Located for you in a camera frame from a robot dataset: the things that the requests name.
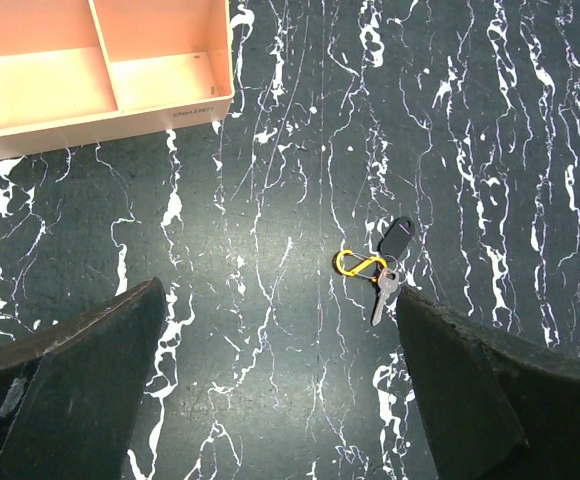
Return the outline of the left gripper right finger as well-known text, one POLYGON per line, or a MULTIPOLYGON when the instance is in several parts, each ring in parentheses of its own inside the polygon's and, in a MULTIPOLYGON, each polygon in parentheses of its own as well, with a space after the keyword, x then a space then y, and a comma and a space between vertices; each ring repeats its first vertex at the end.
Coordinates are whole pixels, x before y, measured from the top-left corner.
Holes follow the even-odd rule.
POLYGON ((442 479, 580 479, 580 358, 405 287, 397 323, 442 479))

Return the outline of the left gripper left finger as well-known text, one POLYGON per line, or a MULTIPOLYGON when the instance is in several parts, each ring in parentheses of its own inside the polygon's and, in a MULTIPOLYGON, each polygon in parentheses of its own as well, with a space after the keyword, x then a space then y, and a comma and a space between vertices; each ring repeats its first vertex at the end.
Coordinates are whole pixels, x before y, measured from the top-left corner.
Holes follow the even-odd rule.
POLYGON ((0 346, 0 479, 118 479, 166 316, 161 281, 0 346))

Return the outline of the key with black tag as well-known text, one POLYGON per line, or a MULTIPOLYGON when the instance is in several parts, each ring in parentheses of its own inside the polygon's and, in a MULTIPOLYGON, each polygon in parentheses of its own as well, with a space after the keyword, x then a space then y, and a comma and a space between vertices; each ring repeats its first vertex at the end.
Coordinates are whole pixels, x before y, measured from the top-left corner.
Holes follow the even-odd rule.
POLYGON ((377 280, 378 297, 370 320, 373 327, 381 322, 386 303, 400 288, 398 260, 412 240, 415 230, 413 220, 401 216, 394 220, 379 243, 379 252, 386 260, 387 266, 381 270, 377 280))

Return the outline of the orange carabiner keyring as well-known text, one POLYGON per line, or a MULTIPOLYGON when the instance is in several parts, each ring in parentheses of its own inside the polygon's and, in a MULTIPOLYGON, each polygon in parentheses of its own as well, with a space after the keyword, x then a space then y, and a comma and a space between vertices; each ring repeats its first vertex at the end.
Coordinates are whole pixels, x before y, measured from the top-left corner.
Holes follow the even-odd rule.
POLYGON ((388 267, 387 261, 377 255, 362 255, 350 249, 340 250, 334 255, 335 270, 345 276, 361 278, 376 283, 379 274, 388 267))

